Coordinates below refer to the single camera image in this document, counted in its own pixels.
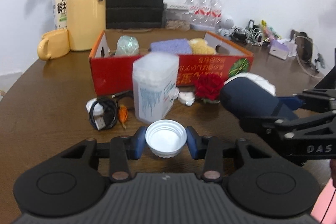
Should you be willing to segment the clear cotton swab container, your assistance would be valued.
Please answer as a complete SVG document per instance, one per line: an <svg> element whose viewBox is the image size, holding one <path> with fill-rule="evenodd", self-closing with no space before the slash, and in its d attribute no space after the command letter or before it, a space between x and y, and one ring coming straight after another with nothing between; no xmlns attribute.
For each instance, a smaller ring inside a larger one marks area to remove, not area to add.
<svg viewBox="0 0 336 224"><path fill-rule="evenodd" d="M146 124L165 118L173 106L179 56L151 52L133 63L135 116Z"/></svg>

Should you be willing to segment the milk carton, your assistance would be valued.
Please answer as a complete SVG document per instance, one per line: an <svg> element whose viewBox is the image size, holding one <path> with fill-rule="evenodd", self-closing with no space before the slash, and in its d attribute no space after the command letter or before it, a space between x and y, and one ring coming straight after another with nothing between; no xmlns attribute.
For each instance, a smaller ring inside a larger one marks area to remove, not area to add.
<svg viewBox="0 0 336 224"><path fill-rule="evenodd" d="M67 0L52 0L55 29L67 27Z"/></svg>

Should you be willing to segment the navy blue cloth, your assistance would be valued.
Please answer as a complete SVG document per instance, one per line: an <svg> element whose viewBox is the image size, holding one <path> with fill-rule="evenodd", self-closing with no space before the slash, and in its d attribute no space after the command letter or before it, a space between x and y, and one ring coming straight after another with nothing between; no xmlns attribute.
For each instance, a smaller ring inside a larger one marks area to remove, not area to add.
<svg viewBox="0 0 336 224"><path fill-rule="evenodd" d="M222 87L220 101L223 107L238 119L273 117L274 108L283 104L277 97L243 77L236 78Z"/></svg>

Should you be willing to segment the purple folded towel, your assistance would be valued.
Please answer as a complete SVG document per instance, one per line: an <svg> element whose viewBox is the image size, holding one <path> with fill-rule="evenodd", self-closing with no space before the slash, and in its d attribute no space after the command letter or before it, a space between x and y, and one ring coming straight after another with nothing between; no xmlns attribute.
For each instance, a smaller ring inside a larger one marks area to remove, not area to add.
<svg viewBox="0 0 336 224"><path fill-rule="evenodd" d="M173 39L153 42L150 44L149 50L151 52L166 52L177 55L190 55L193 53L187 39Z"/></svg>

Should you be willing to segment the small orange flower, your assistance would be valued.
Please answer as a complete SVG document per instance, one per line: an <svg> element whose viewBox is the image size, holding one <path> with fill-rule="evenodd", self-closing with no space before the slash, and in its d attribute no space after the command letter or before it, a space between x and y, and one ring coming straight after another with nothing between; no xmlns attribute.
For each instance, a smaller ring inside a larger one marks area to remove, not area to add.
<svg viewBox="0 0 336 224"><path fill-rule="evenodd" d="M128 110L125 105L120 105L118 107L118 120L121 123L123 129L126 129L126 121L128 118Z"/></svg>

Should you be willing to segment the water bottle right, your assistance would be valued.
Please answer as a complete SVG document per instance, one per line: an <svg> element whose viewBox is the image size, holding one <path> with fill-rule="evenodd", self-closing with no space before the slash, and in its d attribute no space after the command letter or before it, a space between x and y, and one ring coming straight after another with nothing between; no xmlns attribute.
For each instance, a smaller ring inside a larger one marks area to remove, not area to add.
<svg viewBox="0 0 336 224"><path fill-rule="evenodd" d="M211 0L210 22L215 28L222 18L222 3L221 0Z"/></svg>

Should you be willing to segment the white plastic lid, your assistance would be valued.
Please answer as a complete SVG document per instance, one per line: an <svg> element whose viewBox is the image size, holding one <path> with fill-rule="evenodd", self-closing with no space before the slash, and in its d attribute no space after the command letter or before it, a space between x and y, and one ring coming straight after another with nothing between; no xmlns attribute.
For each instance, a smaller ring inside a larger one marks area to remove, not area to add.
<svg viewBox="0 0 336 224"><path fill-rule="evenodd" d="M181 152L187 141L187 133L180 123L162 119L146 129L145 140L154 155L170 158Z"/></svg>

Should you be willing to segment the purple tissue pack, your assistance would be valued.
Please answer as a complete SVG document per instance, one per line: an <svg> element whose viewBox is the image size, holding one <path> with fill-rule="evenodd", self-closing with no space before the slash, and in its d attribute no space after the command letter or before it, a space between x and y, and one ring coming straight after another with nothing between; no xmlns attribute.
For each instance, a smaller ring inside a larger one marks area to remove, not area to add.
<svg viewBox="0 0 336 224"><path fill-rule="evenodd" d="M297 55L297 44L290 39L273 39L269 45L269 54L282 60Z"/></svg>

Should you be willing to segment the brown leather item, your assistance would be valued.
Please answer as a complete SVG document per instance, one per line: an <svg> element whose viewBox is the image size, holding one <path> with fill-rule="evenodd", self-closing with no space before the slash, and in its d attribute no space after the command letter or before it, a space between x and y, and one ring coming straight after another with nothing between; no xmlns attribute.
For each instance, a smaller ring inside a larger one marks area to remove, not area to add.
<svg viewBox="0 0 336 224"><path fill-rule="evenodd" d="M307 75L319 79L319 76L313 75L308 71L310 69L314 73L319 73L320 68L326 68L325 60L313 40L307 36L306 32L295 30L291 30L290 40L297 46L296 59L298 65Z"/></svg>

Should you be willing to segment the white charger plug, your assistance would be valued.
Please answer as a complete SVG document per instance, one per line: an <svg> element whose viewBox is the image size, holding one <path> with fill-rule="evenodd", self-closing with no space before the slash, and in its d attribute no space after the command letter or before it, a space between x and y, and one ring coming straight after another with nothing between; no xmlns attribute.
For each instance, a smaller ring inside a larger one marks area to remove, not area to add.
<svg viewBox="0 0 336 224"><path fill-rule="evenodd" d="M92 114L94 117L101 116L104 114L103 106L100 103L96 103L96 101L97 98L93 98L86 103L87 112L90 113L91 108L93 108Z"/></svg>

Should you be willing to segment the red cardboard box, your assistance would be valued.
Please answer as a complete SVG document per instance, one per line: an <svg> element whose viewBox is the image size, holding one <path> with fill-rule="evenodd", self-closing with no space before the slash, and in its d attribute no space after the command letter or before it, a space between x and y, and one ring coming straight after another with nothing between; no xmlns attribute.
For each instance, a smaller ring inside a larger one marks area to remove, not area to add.
<svg viewBox="0 0 336 224"><path fill-rule="evenodd" d="M139 55L113 56L117 41L123 35L135 37L139 42ZM173 39L203 38L218 50L216 55L180 55L177 86L191 86L201 75L216 74L228 80L242 72L250 71L254 54L242 46L212 32L167 30L164 28L142 30L107 29L97 38L89 54L92 80L98 96L112 95L131 90L133 63L148 53L153 42Z"/></svg>

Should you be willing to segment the yellow thermos jug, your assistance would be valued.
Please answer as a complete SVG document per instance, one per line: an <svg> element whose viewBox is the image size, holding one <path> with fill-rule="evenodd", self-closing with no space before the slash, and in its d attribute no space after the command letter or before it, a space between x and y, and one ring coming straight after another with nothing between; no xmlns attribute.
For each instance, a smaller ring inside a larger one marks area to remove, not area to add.
<svg viewBox="0 0 336 224"><path fill-rule="evenodd" d="M88 51L106 30L105 0L67 0L67 30L71 51Z"/></svg>

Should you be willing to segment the yellow fluffy towel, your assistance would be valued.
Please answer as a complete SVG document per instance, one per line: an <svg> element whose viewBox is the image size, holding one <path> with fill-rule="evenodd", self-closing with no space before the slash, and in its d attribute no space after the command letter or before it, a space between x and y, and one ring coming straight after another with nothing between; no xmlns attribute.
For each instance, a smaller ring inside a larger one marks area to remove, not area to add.
<svg viewBox="0 0 336 224"><path fill-rule="evenodd" d="M207 44L202 38L189 40L189 46L194 55L216 55L216 50Z"/></svg>

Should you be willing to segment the white small clip object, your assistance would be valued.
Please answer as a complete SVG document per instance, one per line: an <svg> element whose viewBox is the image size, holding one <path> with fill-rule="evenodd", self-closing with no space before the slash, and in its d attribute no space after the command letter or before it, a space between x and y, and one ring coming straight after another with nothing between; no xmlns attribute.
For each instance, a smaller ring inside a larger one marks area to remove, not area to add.
<svg viewBox="0 0 336 224"><path fill-rule="evenodd" d="M195 94L193 92L180 92L178 100L185 106L191 106L195 102Z"/></svg>

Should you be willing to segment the red artificial rose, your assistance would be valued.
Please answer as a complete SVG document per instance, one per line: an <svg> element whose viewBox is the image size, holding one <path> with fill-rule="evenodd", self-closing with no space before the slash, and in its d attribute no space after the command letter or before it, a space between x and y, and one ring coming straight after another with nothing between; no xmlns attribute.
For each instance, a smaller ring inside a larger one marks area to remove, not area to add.
<svg viewBox="0 0 336 224"><path fill-rule="evenodd" d="M197 99L206 103L219 103L224 80L216 74L202 74L194 78L194 94Z"/></svg>

